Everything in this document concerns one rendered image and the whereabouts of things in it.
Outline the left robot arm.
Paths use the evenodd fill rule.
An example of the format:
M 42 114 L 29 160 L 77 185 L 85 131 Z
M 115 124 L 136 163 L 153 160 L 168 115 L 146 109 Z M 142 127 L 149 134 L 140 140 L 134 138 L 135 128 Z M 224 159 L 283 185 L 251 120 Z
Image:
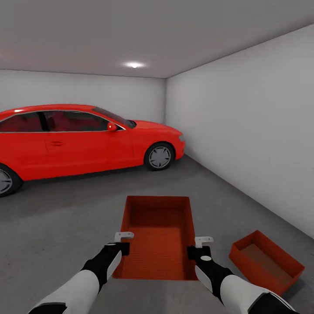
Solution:
M 83 269 L 65 285 L 42 299 L 28 314 L 88 314 L 103 284 L 106 284 L 120 264 L 122 256 L 130 253 L 132 232 L 117 232 L 114 243 L 108 243 Z

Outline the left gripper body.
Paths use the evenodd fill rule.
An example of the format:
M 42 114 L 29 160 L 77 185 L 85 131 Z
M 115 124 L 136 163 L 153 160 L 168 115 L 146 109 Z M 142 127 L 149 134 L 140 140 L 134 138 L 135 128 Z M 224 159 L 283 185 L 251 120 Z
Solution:
M 121 248 L 122 256 L 128 256 L 130 253 L 130 243 L 129 242 L 123 242 L 123 243 L 117 242 L 117 244 Z

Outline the storage box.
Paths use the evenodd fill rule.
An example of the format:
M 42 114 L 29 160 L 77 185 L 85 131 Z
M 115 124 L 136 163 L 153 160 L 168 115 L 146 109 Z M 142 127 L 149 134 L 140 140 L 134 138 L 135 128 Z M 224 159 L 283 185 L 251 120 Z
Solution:
M 260 252 L 264 253 L 288 277 L 292 278 L 291 281 L 283 282 L 281 278 L 272 275 L 264 264 L 256 263 L 257 260 L 244 251 L 250 245 L 255 246 Z M 255 231 L 233 243 L 229 258 L 252 284 L 264 287 L 279 296 L 284 294 L 305 269 L 302 264 L 260 231 Z
M 112 274 L 116 279 L 199 280 L 187 247 L 195 246 L 189 197 L 127 196 L 120 232 L 132 232 L 130 253 Z

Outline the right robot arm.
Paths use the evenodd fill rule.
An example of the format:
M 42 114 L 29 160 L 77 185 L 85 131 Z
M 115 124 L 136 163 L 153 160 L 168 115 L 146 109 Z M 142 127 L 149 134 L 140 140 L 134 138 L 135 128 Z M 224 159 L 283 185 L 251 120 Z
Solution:
M 195 237 L 187 247 L 188 259 L 195 260 L 199 281 L 225 305 L 230 314 L 300 314 L 281 296 L 234 275 L 229 268 L 214 262 L 209 246 L 212 237 Z

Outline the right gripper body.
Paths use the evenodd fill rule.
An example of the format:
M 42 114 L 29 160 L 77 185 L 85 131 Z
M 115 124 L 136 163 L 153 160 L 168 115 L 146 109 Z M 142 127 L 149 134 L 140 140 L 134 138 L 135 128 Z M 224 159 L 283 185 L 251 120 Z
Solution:
M 195 260 L 196 261 L 196 255 L 199 254 L 199 252 L 204 252 L 211 257 L 211 251 L 210 251 L 209 246 L 202 246 L 202 248 L 196 248 L 195 246 L 192 245 L 192 246 L 187 247 L 187 252 L 188 252 L 188 259 L 189 260 Z

